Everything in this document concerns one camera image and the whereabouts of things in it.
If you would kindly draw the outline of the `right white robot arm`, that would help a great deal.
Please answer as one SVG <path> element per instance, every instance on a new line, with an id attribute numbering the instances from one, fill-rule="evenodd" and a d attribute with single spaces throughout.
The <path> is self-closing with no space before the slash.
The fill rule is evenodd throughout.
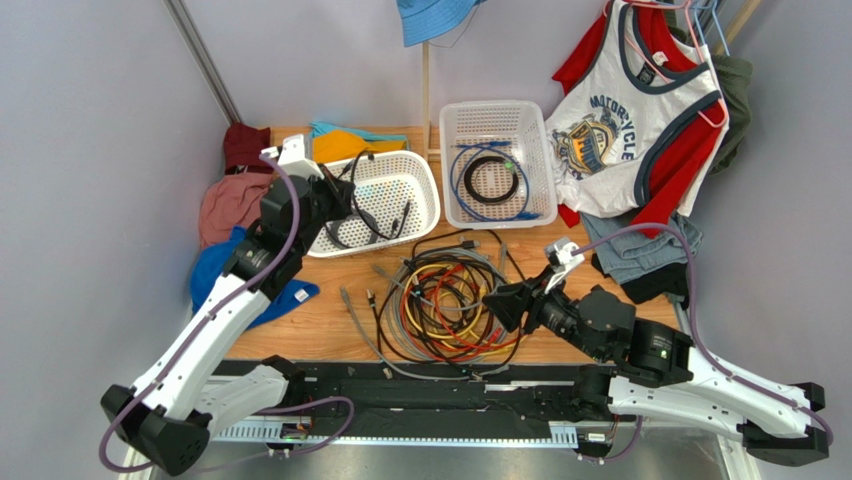
<path id="1" fill-rule="evenodd" d="M 693 339 L 641 319 L 599 286 L 580 300 L 532 282 L 504 285 L 483 299 L 509 331 L 544 327 L 593 362 L 580 367 L 567 401 L 571 421 L 657 417 L 740 442 L 781 466 L 829 456 L 829 434 L 813 415 L 825 405 L 815 383 L 774 384 L 708 360 Z"/>

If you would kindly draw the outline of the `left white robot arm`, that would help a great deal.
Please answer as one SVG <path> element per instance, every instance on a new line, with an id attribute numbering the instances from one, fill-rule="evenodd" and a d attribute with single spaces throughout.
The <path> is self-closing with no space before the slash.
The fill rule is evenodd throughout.
<path id="1" fill-rule="evenodd" d="M 282 172 L 263 196 L 260 216 L 224 262 L 221 274 L 190 323 L 166 352 L 131 386 L 113 384 L 100 406 L 110 425 L 99 446 L 108 469 L 107 445 L 118 437 L 171 476 L 189 471 L 212 437 L 244 418 L 290 399 L 302 373 L 272 356 L 244 376 L 204 389 L 238 337 L 297 276 L 323 228 L 352 212 L 354 183 L 307 162 Z"/>

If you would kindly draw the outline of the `orange cloth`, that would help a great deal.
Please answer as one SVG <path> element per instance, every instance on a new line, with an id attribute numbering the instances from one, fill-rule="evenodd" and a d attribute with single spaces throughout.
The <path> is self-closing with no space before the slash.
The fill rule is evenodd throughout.
<path id="1" fill-rule="evenodd" d="M 406 139 L 365 140 L 364 138 L 342 130 L 334 130 L 313 140 L 312 159 L 318 164 L 327 164 L 353 159 L 361 152 L 387 153 L 405 150 Z"/>

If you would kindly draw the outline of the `white oval perforated basket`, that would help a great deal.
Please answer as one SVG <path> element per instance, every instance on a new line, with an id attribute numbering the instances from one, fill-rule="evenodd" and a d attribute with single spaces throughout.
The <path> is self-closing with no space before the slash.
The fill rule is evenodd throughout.
<path id="1" fill-rule="evenodd" d="M 428 162 L 407 150 L 365 154 L 329 163 L 341 180 L 356 186 L 359 208 L 343 221 L 323 227 L 308 255 L 330 259 L 397 246 L 430 233 L 441 215 L 439 192 Z"/>

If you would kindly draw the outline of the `teal cloth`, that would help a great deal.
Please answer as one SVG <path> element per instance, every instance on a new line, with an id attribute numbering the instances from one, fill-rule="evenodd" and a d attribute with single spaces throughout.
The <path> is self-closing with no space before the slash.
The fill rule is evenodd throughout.
<path id="1" fill-rule="evenodd" d="M 408 143 L 408 138 L 405 135 L 375 133 L 358 128 L 338 126 L 328 122 L 311 122 L 309 127 L 309 136 L 311 139 L 315 139 L 335 131 L 341 131 L 356 135 L 367 142 L 395 141 L 402 142 L 404 145 Z"/>

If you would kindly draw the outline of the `pink cloth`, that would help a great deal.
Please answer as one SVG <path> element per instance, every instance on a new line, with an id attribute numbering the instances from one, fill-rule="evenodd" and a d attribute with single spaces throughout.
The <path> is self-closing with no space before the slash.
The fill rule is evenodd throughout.
<path id="1" fill-rule="evenodd" d="M 201 203 L 198 230 L 201 248 L 225 242 L 235 226 L 247 228 L 260 216 L 260 201 L 272 174 L 226 175 L 212 185 Z"/>

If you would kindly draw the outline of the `denim jeans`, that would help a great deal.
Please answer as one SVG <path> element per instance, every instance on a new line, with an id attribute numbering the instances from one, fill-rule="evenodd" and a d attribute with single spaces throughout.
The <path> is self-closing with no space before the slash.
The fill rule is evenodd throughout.
<path id="1" fill-rule="evenodd" d="M 631 224 L 636 214 L 599 218 L 581 213 L 580 218 L 589 239 L 597 241 Z M 683 236 L 696 254 L 704 234 L 687 217 L 673 214 L 668 219 L 670 229 Z M 685 277 L 686 254 L 678 238 L 669 230 L 630 231 L 619 235 L 596 249 L 600 267 L 619 285 L 638 281 L 676 283 Z"/>

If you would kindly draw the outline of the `dark red cloth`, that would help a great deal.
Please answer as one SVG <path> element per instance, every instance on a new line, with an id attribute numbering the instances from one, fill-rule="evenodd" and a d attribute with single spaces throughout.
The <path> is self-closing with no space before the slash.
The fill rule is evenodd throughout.
<path id="1" fill-rule="evenodd" d="M 271 129 L 256 129 L 233 123 L 223 139 L 224 174 L 271 174 L 273 169 L 260 159 L 261 151 L 271 146 Z"/>

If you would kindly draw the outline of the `black garment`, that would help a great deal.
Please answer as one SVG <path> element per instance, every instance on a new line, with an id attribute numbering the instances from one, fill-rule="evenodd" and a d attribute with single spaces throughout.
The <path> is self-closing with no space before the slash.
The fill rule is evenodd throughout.
<path id="1" fill-rule="evenodd" d="M 654 257 L 625 259 L 594 254 L 592 266 L 613 279 L 633 303 L 641 304 L 663 294 L 679 297 L 681 303 L 689 301 L 684 261 L 664 263 Z"/>

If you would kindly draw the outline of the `blue cloth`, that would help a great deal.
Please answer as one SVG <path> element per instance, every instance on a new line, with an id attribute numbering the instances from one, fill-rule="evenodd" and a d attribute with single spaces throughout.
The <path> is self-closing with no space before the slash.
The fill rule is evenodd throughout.
<path id="1" fill-rule="evenodd" d="M 223 273 L 225 262 L 245 238 L 246 228 L 234 226 L 227 241 L 204 248 L 190 275 L 189 293 L 192 312 L 197 313 L 212 292 L 215 281 Z M 296 310 L 320 293 L 318 285 L 298 279 L 291 280 L 269 307 L 248 327 L 254 329 L 277 320 Z"/>

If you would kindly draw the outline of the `white rectangular perforated basket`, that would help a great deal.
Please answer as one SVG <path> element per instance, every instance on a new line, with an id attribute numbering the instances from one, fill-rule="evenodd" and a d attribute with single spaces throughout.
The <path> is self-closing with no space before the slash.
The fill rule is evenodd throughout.
<path id="1" fill-rule="evenodd" d="M 466 101 L 439 113 L 446 220 L 457 228 L 521 229 L 557 216 L 544 119 L 531 101 Z"/>

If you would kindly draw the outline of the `blue bucket hat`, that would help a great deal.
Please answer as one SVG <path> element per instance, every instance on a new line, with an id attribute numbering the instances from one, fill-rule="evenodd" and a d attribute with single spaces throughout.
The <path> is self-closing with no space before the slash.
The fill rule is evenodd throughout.
<path id="1" fill-rule="evenodd" d="M 481 4 L 479 0 L 396 0 L 403 45 L 412 47 L 450 32 Z"/>

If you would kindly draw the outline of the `olive green garment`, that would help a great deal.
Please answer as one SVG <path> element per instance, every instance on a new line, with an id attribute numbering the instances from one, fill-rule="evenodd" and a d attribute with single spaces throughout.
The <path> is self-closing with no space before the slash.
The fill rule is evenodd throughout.
<path id="1" fill-rule="evenodd" d="M 669 75 L 694 68 L 698 63 L 698 53 L 689 33 L 674 25 L 669 25 L 667 29 L 667 33 L 663 33 L 661 28 L 656 29 L 654 49 L 664 51 L 668 56 L 665 66 L 670 71 Z M 704 54 L 703 57 L 709 58 L 713 63 L 729 114 L 728 131 L 708 165 L 708 173 L 717 175 L 734 163 L 752 122 L 748 88 L 753 75 L 753 65 L 745 59 L 725 54 Z M 705 120 L 698 118 L 670 144 L 660 162 L 666 167 L 683 166 L 686 161 L 697 158 L 699 147 L 704 146 L 709 139 L 710 126 Z"/>

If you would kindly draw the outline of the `pink clothes hanger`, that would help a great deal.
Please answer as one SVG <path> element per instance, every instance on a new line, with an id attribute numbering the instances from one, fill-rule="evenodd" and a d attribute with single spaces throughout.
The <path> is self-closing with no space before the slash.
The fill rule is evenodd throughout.
<path id="1" fill-rule="evenodd" d="M 602 39 L 589 67 L 596 117 L 613 120 L 625 141 L 664 136 L 716 137 L 727 128 L 721 90 L 707 47 L 693 31 L 673 35 L 660 4 L 610 1 Z"/>

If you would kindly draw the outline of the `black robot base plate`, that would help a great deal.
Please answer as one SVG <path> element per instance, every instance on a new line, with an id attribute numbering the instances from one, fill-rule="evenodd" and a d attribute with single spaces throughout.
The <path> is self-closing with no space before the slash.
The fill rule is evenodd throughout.
<path id="1" fill-rule="evenodd" d="M 454 380 L 444 365 L 404 365 L 410 374 L 377 362 L 302 361 L 305 372 L 296 404 L 336 397 L 329 405 L 276 416 L 293 433 L 332 435 L 470 435 L 530 438 L 548 422 L 568 422 L 585 438 L 607 439 L 634 426 L 633 415 L 583 420 L 571 412 L 577 365 L 520 364 L 483 381 Z"/>

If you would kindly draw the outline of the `aluminium frame post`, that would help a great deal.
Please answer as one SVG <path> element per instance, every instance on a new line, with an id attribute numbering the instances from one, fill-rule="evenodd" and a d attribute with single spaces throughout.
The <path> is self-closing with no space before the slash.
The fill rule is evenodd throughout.
<path id="1" fill-rule="evenodd" d="M 218 106 L 230 124 L 242 122 L 236 102 L 207 48 L 194 18 L 183 0 L 164 0 L 178 32 L 184 39 Z"/>

